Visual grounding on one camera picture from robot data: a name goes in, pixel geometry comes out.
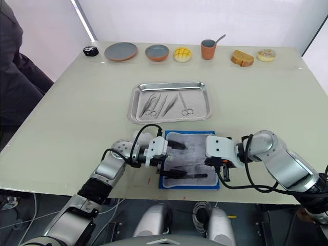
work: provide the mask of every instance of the stainless steel tray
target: stainless steel tray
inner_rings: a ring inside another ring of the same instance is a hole
[[[164,114],[168,105],[172,104],[176,97],[171,109]],[[145,107],[147,102],[150,103],[149,107]],[[211,115],[212,107],[204,83],[176,82],[137,86],[132,92],[128,119],[136,124],[147,124],[205,120]]]

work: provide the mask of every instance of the white wall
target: white wall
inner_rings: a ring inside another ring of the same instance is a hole
[[[69,0],[6,0],[24,30],[21,53],[53,81],[90,39]]]
[[[289,46],[303,53],[327,0],[79,0],[99,40]]]
[[[303,59],[328,95],[328,21],[320,29]]]

